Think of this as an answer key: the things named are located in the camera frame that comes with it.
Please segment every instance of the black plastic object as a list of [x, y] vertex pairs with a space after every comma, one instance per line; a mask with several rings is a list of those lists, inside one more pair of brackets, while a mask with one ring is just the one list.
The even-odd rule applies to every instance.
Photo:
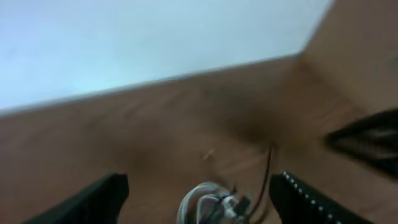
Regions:
[[282, 224], [369, 224], [290, 173], [273, 175], [269, 196]]
[[243, 216], [246, 213], [246, 210], [249, 208], [249, 205], [250, 205], [250, 199], [243, 196], [239, 200], [238, 204], [235, 205], [234, 212], [236, 213], [237, 216]]
[[398, 178], [398, 110], [383, 111], [333, 131], [326, 144]]
[[111, 174], [26, 224], [115, 224], [129, 195], [126, 175]]

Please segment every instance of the floor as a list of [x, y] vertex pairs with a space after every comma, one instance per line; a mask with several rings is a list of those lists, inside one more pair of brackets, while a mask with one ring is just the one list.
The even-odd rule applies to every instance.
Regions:
[[[361, 216], [391, 223], [397, 183], [320, 143], [362, 116], [295, 57], [5, 116], [0, 222], [26, 220], [116, 171], [130, 185], [121, 223], [173, 223], [182, 197], [205, 180], [255, 197], [275, 140], [272, 172], [289, 170]], [[279, 223], [274, 210], [265, 223]]]

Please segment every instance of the wall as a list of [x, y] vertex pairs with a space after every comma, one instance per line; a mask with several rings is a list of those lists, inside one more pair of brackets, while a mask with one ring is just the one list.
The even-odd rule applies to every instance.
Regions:
[[303, 55], [368, 112], [397, 107], [398, 1], [335, 1]]
[[330, 0], [0, 0], [0, 109], [295, 54]]

